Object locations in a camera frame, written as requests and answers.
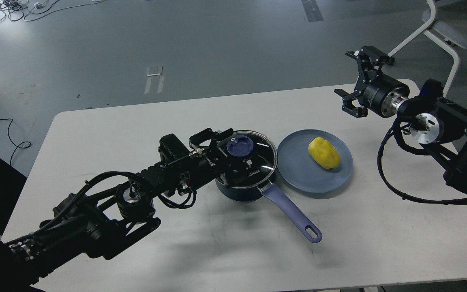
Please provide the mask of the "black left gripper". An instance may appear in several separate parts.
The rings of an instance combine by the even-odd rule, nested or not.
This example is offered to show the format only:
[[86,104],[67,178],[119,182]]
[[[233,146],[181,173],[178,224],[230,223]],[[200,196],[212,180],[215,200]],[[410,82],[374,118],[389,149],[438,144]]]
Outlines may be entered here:
[[215,179],[226,187],[253,187],[263,179],[261,165],[254,160],[254,140],[228,138],[233,132],[233,128],[206,128],[190,136],[189,146],[202,151],[196,167],[189,171],[192,187],[202,187]]

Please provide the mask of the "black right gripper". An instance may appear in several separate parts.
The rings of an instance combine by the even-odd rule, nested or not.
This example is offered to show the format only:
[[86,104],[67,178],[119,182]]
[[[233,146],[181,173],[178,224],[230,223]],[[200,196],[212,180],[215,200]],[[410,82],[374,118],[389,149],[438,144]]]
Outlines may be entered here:
[[[358,79],[352,94],[335,89],[342,101],[342,111],[354,118],[367,117],[368,109],[382,118],[395,115],[392,100],[398,96],[408,97],[410,89],[405,83],[383,74],[382,67],[393,64],[393,57],[374,46],[363,46],[356,51],[347,51],[345,55],[356,61]],[[356,100],[362,107],[353,104]]]

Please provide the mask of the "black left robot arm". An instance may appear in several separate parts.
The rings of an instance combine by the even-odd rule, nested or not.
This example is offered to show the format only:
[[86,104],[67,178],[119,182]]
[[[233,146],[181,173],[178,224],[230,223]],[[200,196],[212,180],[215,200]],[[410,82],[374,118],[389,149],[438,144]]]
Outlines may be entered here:
[[53,209],[54,218],[6,243],[0,240],[0,292],[31,292],[39,279],[81,254],[106,260],[155,231],[153,201],[187,209],[197,190],[217,178],[254,170],[261,148],[256,138],[210,128],[191,136],[190,146],[163,136],[161,161],[139,173],[109,171],[86,181]]

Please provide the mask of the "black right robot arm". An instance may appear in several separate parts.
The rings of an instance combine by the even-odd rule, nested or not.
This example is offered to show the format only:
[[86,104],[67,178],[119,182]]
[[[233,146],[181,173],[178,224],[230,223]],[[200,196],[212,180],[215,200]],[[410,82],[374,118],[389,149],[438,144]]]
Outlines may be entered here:
[[[382,67],[391,63],[391,57],[374,46],[363,46],[345,55],[356,61],[358,78],[352,93],[335,89],[342,110],[355,118],[365,118],[369,111],[381,118],[394,118],[377,154],[378,173],[387,188],[404,201],[467,205],[467,108],[445,98],[441,82],[435,79],[426,80],[420,93],[410,97],[408,85],[382,72]],[[408,153],[434,158],[444,169],[446,185],[466,197],[429,200],[391,185],[382,165],[384,148],[391,138]]]

